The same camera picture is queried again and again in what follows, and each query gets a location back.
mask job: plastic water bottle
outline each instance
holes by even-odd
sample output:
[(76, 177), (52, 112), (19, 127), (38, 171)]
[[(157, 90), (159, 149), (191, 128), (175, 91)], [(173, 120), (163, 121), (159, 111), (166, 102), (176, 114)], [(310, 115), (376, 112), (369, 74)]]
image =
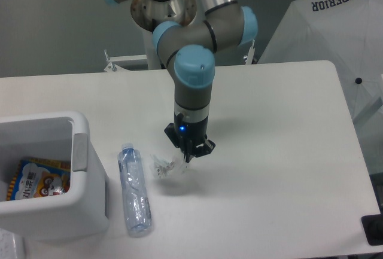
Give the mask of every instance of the plastic water bottle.
[(124, 144), (118, 155), (125, 223), (129, 235), (139, 236), (151, 227), (151, 212), (145, 188), (144, 170), (138, 150)]

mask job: gray floor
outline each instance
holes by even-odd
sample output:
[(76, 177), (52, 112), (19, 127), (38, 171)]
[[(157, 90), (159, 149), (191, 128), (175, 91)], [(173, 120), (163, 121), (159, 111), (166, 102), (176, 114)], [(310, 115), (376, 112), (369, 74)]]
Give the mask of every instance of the gray floor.
[[(239, 0), (259, 20), (256, 55), (291, 1)], [(110, 56), (144, 54), (129, 8), (130, 2), (109, 7), (104, 0), (0, 0), (0, 77), (102, 72), (105, 48)], [(217, 65), (241, 64), (247, 50), (221, 52)]]

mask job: metal bracket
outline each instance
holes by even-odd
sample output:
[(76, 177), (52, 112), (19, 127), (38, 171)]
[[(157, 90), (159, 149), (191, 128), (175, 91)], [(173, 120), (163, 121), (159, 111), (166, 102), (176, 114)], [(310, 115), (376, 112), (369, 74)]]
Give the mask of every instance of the metal bracket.
[(117, 71), (128, 71), (121, 66), (137, 66), (147, 65), (148, 60), (146, 55), (140, 54), (137, 56), (122, 56), (122, 57), (109, 57), (107, 50), (104, 50), (105, 59), (107, 60), (107, 66), (105, 72), (117, 72)]

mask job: black object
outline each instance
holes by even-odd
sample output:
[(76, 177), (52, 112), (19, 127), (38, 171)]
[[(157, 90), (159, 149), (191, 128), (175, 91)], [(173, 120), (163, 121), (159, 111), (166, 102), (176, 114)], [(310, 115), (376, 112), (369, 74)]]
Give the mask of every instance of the black object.
[(371, 246), (383, 245), (383, 216), (366, 215), (361, 218), (364, 233)]
[(206, 128), (208, 117), (198, 123), (183, 122), (183, 115), (174, 115), (174, 123), (169, 123), (165, 133), (176, 148), (184, 154), (184, 160), (189, 163), (193, 157), (211, 154), (215, 143), (208, 139)]

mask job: bottle cap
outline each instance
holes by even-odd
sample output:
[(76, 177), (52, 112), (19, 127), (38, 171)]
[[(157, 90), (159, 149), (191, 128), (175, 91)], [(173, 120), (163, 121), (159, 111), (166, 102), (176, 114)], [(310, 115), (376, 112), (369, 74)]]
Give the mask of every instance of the bottle cap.
[(131, 144), (131, 143), (129, 142), (129, 143), (127, 143), (127, 144), (123, 144), (123, 145), (121, 146), (121, 149), (122, 149), (122, 150), (125, 150), (125, 149), (127, 149), (127, 148), (133, 148), (133, 144)]

